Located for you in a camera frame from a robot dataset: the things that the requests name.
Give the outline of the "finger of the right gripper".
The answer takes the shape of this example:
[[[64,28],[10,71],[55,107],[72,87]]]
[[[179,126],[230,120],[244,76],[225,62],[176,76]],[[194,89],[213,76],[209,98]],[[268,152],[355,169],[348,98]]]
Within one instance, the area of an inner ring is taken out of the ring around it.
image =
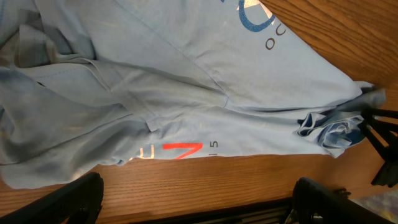
[[[371,184],[393,188],[397,185],[397,124],[376,118],[397,119],[397,111],[368,108],[361,116],[364,118],[359,124],[362,134],[384,160]]]

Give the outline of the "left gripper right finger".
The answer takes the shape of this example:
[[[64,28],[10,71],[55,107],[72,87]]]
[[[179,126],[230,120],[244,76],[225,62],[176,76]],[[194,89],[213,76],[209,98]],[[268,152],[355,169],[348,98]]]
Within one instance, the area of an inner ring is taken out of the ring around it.
[[[300,224],[317,223],[315,215],[322,218],[320,223],[393,224],[306,177],[295,184],[292,208]]]

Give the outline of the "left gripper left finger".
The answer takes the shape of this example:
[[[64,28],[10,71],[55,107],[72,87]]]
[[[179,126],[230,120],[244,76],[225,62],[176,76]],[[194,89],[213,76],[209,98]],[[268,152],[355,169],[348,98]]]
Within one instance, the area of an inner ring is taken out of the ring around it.
[[[103,196],[104,180],[99,173],[91,172],[1,217],[1,223],[95,223]]]

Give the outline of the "light blue printed t-shirt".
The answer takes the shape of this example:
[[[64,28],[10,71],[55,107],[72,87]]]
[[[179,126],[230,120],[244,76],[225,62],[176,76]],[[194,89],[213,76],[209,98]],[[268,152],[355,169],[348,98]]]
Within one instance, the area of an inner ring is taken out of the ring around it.
[[[1,177],[258,154],[338,157],[383,90],[259,1],[2,1]]]

